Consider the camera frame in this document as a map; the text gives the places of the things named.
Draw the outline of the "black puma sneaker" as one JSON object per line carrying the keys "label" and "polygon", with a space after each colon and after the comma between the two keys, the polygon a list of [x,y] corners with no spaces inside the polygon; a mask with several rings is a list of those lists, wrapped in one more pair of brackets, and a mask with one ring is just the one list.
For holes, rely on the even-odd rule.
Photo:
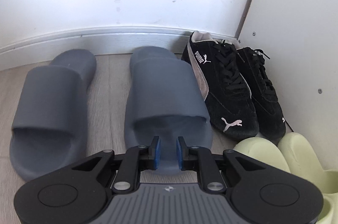
{"label": "black puma sneaker", "polygon": [[211,125],[227,137],[242,141],[259,133],[251,90],[237,66],[236,47],[194,31],[182,60],[192,66],[210,115]]}
{"label": "black puma sneaker", "polygon": [[263,50],[250,47],[240,48],[237,52],[237,67],[251,90],[259,131],[265,138],[277,141],[286,133],[286,125],[277,93],[266,74],[268,56]]}

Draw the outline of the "light green slide sandal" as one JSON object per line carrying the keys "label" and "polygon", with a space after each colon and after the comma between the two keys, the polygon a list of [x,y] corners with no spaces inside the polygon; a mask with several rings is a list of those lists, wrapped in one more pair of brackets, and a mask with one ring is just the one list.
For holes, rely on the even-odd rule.
{"label": "light green slide sandal", "polygon": [[239,142],[233,150],[290,173],[290,168],[281,151],[267,139],[251,137]]}

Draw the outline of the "grey-blue slide sandal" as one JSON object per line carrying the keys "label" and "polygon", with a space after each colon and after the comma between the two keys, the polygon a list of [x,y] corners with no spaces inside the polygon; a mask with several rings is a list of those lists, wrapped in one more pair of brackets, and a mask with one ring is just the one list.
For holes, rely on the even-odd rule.
{"label": "grey-blue slide sandal", "polygon": [[56,56],[27,73],[12,124],[10,161],[30,181],[86,156],[87,90],[96,57],[85,49]]}
{"label": "grey-blue slide sandal", "polygon": [[160,138],[158,175],[180,172],[176,140],[211,148],[210,116],[190,64],[167,49],[138,48],[130,58],[131,87],[125,109],[126,148]]}

